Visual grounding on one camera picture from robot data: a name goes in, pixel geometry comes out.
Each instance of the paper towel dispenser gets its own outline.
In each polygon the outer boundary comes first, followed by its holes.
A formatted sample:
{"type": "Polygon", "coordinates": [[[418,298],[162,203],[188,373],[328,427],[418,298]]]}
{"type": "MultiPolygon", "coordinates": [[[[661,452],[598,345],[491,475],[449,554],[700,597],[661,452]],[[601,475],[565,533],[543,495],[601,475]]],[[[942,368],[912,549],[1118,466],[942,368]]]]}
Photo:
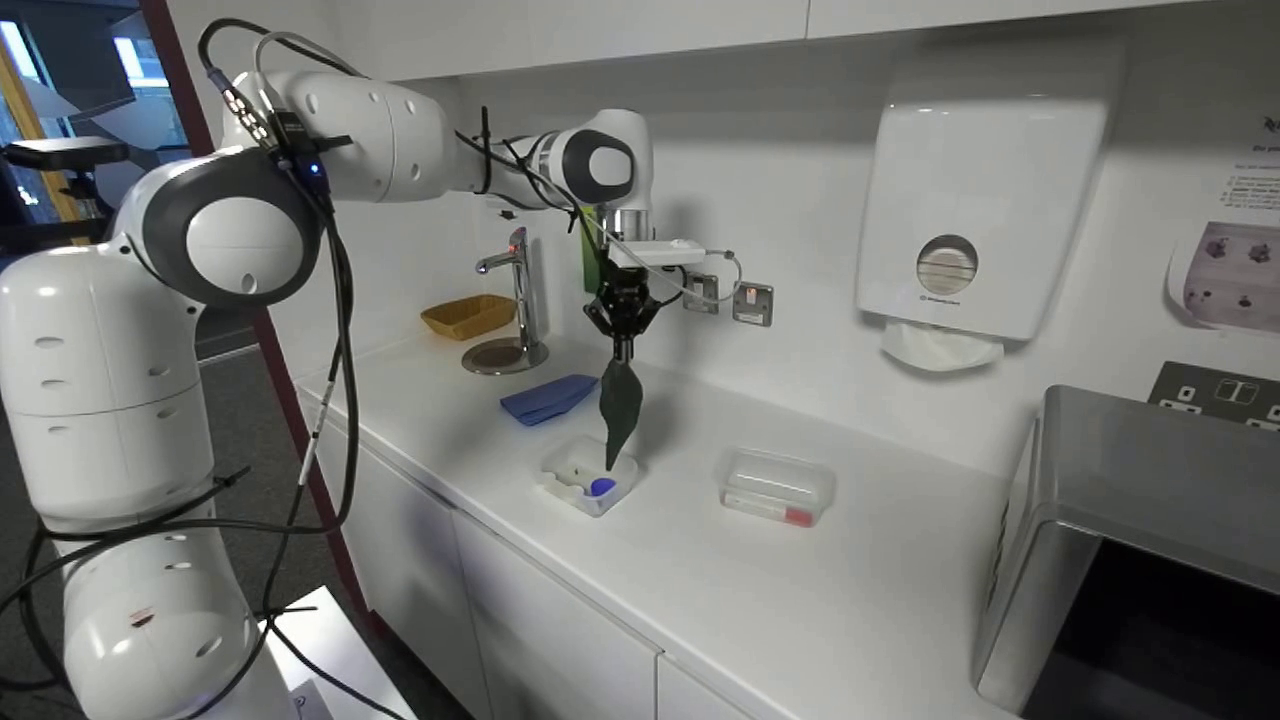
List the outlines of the paper towel dispenser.
{"type": "Polygon", "coordinates": [[[927,48],[904,64],[879,116],[855,285],[898,358],[946,373],[1035,335],[1120,66],[1123,48],[1095,36],[927,48]]]}

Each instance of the countertop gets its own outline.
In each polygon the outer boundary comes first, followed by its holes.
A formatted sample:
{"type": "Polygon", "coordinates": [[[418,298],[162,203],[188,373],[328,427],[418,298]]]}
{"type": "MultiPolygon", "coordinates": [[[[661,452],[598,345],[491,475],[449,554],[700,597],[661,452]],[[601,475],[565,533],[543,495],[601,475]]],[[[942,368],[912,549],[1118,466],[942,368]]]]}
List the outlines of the countertop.
{"type": "Polygon", "coordinates": [[[524,374],[471,374],[462,347],[406,335],[359,357],[364,445],[503,536],[687,677],[753,716],[987,720],[970,684],[1005,480],[925,452],[636,368],[646,480],[584,515],[537,483],[573,435],[606,435],[598,396],[521,427],[501,396],[601,373],[601,347],[553,345],[524,374]],[[729,510],[723,452],[750,447],[840,475],[818,528],[729,510]]]}

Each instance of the chrome faucet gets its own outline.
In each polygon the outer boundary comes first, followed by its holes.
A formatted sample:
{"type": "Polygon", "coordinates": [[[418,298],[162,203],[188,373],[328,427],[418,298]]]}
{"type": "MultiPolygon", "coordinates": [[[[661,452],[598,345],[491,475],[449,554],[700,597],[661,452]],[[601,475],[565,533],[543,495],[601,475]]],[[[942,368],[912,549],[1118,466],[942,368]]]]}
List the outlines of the chrome faucet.
{"type": "Polygon", "coordinates": [[[518,314],[521,314],[521,333],[518,335],[501,335],[501,340],[486,340],[476,347],[463,350],[463,368],[481,373],[481,374],[511,374],[511,373],[528,373],[533,364],[548,358],[548,345],[541,340],[541,295],[537,295],[537,281],[533,281],[533,265],[528,265],[528,232],[518,226],[507,250],[486,257],[476,265],[481,274],[487,274],[491,269],[511,265],[518,270],[518,314]]]}

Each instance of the small container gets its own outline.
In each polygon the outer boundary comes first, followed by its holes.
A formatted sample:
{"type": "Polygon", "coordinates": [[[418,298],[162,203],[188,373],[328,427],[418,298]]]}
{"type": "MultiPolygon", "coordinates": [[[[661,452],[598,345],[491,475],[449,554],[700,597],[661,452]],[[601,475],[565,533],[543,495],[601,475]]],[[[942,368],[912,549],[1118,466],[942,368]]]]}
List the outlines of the small container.
{"type": "Polygon", "coordinates": [[[780,525],[813,528],[836,501],[836,470],[777,456],[729,452],[721,502],[780,525]]]}
{"type": "Polygon", "coordinates": [[[511,323],[511,295],[463,295],[453,303],[425,308],[425,323],[445,340],[471,340],[511,323]]]}
{"type": "Polygon", "coordinates": [[[625,452],[615,456],[612,470],[606,470],[606,440],[581,435],[561,445],[543,461],[541,483],[557,490],[565,502],[587,515],[606,515],[639,483],[639,464],[625,452]]]}

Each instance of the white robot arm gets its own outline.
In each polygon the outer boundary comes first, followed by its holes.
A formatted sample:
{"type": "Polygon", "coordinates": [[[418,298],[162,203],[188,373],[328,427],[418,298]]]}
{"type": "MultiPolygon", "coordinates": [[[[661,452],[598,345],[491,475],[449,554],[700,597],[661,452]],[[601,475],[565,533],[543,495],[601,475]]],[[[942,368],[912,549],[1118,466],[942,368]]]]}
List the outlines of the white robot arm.
{"type": "Polygon", "coordinates": [[[607,213],[650,200],[634,112],[486,147],[456,140],[438,99],[359,74],[247,74],[224,92],[235,125],[220,152],[144,175],[110,244],[41,250],[0,274],[0,388],[28,495],[61,554],[118,533],[63,567],[63,668],[98,720],[289,716],[212,525],[206,303],[293,295],[331,196],[463,189],[607,213]]]}

